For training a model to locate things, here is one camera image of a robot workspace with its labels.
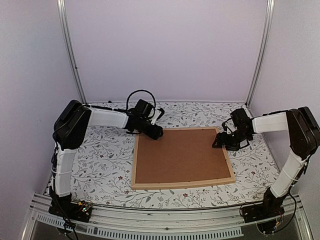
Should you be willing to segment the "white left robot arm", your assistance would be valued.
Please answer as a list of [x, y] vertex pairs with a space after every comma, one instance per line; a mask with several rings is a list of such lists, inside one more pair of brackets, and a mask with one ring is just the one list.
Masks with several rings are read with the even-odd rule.
[[74, 213], [74, 205], [63, 197], [71, 195], [71, 175], [73, 160], [78, 148], [83, 144], [89, 127], [114, 127], [126, 130], [129, 134], [142, 133], [153, 140], [163, 136], [163, 128], [156, 124], [165, 111], [140, 99], [135, 107], [119, 109], [82, 104], [71, 100], [58, 117], [53, 127], [55, 141], [52, 173], [52, 191], [59, 199], [55, 209], [63, 216]]

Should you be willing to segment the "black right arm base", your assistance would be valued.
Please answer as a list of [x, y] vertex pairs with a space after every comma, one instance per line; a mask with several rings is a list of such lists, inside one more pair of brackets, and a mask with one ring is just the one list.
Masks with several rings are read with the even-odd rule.
[[285, 213], [283, 202], [287, 195], [288, 193], [282, 197], [275, 197], [269, 187], [263, 195], [262, 203], [241, 207], [239, 213], [245, 223], [280, 216]]

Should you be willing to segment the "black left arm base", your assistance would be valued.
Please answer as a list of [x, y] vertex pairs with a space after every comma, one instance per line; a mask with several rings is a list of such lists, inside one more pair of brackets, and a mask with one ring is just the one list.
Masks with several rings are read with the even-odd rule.
[[51, 204], [48, 212], [52, 215], [63, 217], [67, 220], [76, 220], [88, 223], [92, 214], [92, 204], [84, 200], [72, 202], [72, 194], [59, 197], [53, 188], [49, 187]]

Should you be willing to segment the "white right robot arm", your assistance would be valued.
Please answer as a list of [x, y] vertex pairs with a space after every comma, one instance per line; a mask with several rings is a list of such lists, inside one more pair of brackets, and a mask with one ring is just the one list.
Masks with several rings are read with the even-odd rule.
[[279, 199], [289, 193], [292, 185], [299, 180], [320, 146], [320, 127], [309, 107], [280, 110], [250, 118], [243, 108], [230, 114], [235, 131], [219, 132], [212, 144], [213, 148], [225, 148], [228, 151], [242, 149], [243, 141], [249, 143], [255, 134], [270, 132], [288, 132], [290, 151], [278, 178], [269, 188], [274, 198]]

